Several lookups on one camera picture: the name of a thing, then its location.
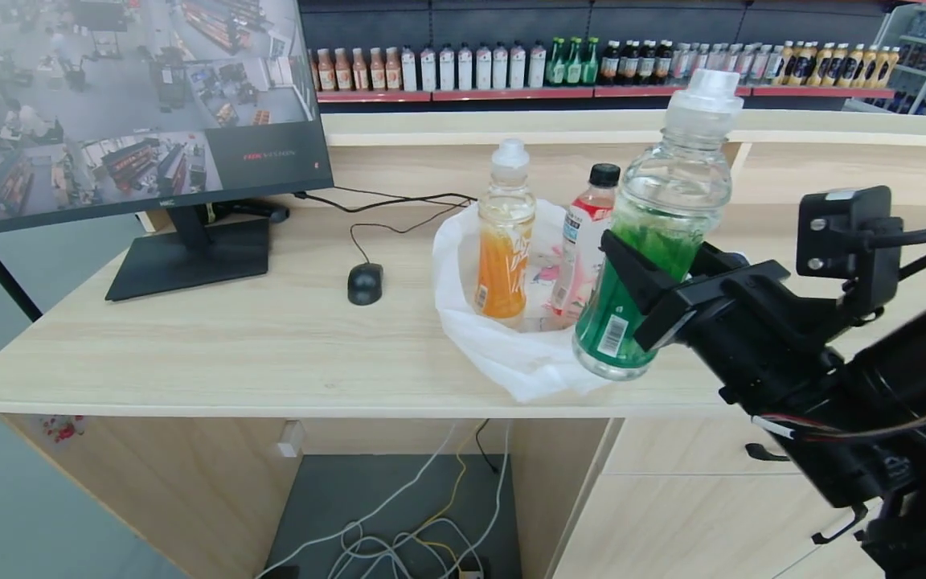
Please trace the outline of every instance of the orange juice bottle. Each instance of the orange juice bottle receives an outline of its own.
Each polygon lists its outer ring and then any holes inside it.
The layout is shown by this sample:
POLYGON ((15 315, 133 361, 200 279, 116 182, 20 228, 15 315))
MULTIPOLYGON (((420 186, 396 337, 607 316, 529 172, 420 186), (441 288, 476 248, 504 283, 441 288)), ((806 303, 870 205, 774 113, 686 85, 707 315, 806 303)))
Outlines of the orange juice bottle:
POLYGON ((481 257, 475 309, 508 326, 524 319, 524 273, 534 227, 535 200, 527 184, 530 155, 524 142, 506 139, 492 154, 492 183, 477 202, 481 257))

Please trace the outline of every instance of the computer monitor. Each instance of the computer monitor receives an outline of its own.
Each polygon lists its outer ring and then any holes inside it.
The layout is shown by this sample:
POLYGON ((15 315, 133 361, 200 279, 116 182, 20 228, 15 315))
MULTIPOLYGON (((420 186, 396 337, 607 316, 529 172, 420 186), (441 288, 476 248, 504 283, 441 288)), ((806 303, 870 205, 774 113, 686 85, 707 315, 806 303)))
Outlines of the computer monitor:
POLYGON ((107 299, 265 273, 267 220, 195 206, 332 184, 297 0, 0 4, 0 232, 174 221, 107 299))

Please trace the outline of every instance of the black bottle cap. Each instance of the black bottle cap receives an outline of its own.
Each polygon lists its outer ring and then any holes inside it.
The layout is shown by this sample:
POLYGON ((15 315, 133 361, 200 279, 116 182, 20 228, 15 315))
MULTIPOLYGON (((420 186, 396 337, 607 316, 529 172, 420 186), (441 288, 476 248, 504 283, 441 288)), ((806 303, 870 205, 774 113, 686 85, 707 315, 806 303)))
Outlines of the black bottle cap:
POLYGON ((588 175, 588 183, 595 187, 616 187, 621 182, 621 168, 612 162, 596 162, 592 165, 592 173, 588 175))

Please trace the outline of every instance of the yellow cable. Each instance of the yellow cable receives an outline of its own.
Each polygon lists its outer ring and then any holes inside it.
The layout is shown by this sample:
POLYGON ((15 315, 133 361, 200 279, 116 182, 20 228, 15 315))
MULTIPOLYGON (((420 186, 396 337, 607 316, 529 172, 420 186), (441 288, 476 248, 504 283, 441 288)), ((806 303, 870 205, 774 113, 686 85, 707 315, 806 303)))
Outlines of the yellow cable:
MULTIPOLYGON (((444 508, 442 508, 440 511, 431 515, 427 520, 424 521, 424 524, 431 523, 431 521, 441 517, 445 513, 449 512, 449 509, 453 508, 453 503, 456 502, 456 491, 459 491, 460 481, 463 480, 463 475, 466 474, 466 462, 463 462, 463 458, 460 458, 460 453, 463 452, 463 447, 466 446, 466 443, 470 440, 470 438, 474 435, 477 435, 477 429, 479 428, 481 428, 480 421, 477 423, 477 426, 474 426, 473 432, 470 433, 470 436, 464 437, 464 439, 460 441, 460 445, 456 447, 456 462, 459 462, 460 466, 462 466, 462 469, 460 469, 460 474, 456 476, 456 483, 453 484, 453 494, 452 497, 449 497, 448 505, 445 505, 444 508)), ((430 547, 441 547, 442 549, 449 551, 449 554, 451 554, 453 557, 453 565, 459 563, 459 558, 456 557, 456 553, 452 550, 452 547, 442 543, 435 543, 433 541, 421 541, 421 543, 430 547)))

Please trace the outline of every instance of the computer mouse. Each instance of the computer mouse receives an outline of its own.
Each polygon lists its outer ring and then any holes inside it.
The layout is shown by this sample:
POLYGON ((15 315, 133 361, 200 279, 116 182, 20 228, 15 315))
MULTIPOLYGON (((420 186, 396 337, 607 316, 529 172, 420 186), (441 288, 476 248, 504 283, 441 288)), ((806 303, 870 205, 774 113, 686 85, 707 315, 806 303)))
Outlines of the computer mouse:
POLYGON ((385 268, 380 264, 359 264, 349 271, 349 301, 368 306, 381 299, 381 278, 385 268))

